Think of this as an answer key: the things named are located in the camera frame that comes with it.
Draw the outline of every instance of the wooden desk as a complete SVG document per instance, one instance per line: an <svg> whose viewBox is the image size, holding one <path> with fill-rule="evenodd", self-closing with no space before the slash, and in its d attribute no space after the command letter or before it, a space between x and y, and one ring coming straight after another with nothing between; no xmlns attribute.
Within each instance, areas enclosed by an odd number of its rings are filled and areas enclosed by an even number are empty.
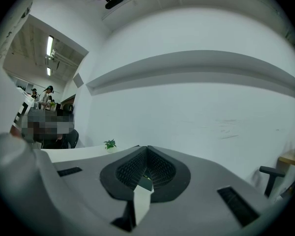
<svg viewBox="0 0 295 236"><path fill-rule="evenodd" d="M285 152L279 157L279 161L295 165L295 150Z"/></svg>

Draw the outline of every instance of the ceiling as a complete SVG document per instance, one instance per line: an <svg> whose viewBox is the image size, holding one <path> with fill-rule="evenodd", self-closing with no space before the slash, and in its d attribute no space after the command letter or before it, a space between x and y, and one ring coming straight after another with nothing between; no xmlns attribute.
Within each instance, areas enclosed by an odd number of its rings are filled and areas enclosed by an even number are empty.
<svg viewBox="0 0 295 236"><path fill-rule="evenodd" d="M45 55L48 36L48 33L26 21L13 39L9 52L22 55L26 59L34 61L36 67L33 67L33 72L35 69L43 69L46 71L47 65L45 62ZM82 54L57 40L55 37L52 49L56 50L58 53L70 59L77 65L79 65L84 58ZM58 66L57 60L49 60L48 62L48 66L52 71L51 77L53 77L53 79L61 80L66 83L76 72L76 68L62 62L60 62Z"/></svg>
<svg viewBox="0 0 295 236"><path fill-rule="evenodd" d="M105 8L105 0L83 1L101 15L103 23L111 31L162 9L178 6L215 6L254 17L284 37L288 35L288 41L295 43L295 34L287 34L293 27L275 0L125 0L110 10Z"/></svg>

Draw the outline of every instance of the ceiling light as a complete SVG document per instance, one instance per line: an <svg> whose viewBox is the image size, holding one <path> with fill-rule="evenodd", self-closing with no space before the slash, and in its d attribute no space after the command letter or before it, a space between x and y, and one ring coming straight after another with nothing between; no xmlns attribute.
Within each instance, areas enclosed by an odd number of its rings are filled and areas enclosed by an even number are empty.
<svg viewBox="0 0 295 236"><path fill-rule="evenodd" d="M48 37L48 43L47 43L47 55L50 56L51 55L51 48L53 46L53 40L54 38L49 36Z"/></svg>

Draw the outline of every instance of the black mesh grille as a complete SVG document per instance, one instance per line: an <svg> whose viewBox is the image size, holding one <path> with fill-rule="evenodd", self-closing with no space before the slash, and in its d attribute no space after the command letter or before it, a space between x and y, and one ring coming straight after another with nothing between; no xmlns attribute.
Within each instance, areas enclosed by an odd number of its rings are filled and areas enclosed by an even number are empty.
<svg viewBox="0 0 295 236"><path fill-rule="evenodd" d="M151 174L154 189L169 183L176 174L172 163L152 151L143 151L118 167L116 177L120 182L134 190L146 169Z"/></svg>
<svg viewBox="0 0 295 236"><path fill-rule="evenodd" d="M176 174L174 165L153 151L148 152L147 168L152 176L154 189L169 183Z"/></svg>
<svg viewBox="0 0 295 236"><path fill-rule="evenodd" d="M129 160L127 163L118 167L116 171L116 177L120 182L134 190L147 168L146 161L147 154L145 151L143 151Z"/></svg>
<svg viewBox="0 0 295 236"><path fill-rule="evenodd" d="M132 201L133 190L144 173L153 183L151 203L174 200L187 188L191 178L185 164L149 146L139 147L108 164L100 173L100 181L113 198Z"/></svg>

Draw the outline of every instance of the black hair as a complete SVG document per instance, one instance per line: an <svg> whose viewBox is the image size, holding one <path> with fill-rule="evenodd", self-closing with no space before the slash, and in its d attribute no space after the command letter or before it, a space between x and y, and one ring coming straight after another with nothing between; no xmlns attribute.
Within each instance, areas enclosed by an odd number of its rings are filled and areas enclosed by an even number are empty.
<svg viewBox="0 0 295 236"><path fill-rule="evenodd" d="M52 93L54 93L54 87L53 86L48 86L44 91L46 91L47 89L50 89Z"/></svg>

